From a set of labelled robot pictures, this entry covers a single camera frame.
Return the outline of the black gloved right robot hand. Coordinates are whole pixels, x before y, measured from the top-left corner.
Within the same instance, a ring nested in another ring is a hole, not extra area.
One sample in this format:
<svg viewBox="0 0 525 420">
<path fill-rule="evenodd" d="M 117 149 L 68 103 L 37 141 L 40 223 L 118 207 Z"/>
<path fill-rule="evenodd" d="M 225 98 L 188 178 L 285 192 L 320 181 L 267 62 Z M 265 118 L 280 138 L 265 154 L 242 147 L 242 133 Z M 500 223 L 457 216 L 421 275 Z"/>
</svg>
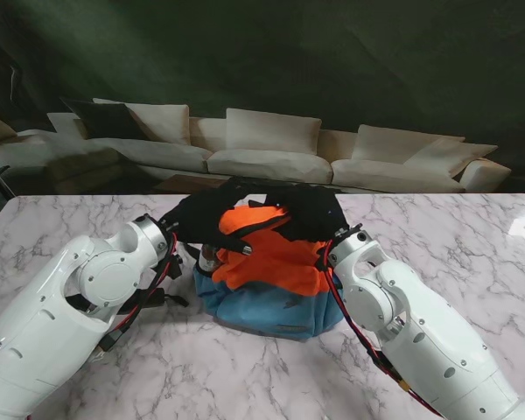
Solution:
<svg viewBox="0 0 525 420">
<path fill-rule="evenodd" d="M 290 241 L 328 242 L 349 224 L 335 191 L 306 184 L 276 186 L 266 193 L 266 206 L 281 207 L 290 219 L 274 230 Z"/>
</svg>

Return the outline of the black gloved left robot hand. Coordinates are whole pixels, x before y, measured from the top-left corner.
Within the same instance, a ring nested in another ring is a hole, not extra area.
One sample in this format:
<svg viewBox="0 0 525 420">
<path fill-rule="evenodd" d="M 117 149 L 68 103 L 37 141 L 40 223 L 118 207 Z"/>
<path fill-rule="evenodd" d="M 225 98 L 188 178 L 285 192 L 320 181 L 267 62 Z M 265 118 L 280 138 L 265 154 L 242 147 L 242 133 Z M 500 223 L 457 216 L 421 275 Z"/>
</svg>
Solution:
<svg viewBox="0 0 525 420">
<path fill-rule="evenodd" d="M 183 243 L 200 243 L 249 256 L 252 247 L 242 239 L 224 234 L 220 221 L 225 212 L 250 194 L 268 194 L 270 186 L 242 178 L 230 178 L 182 199 L 160 222 Z"/>
</svg>

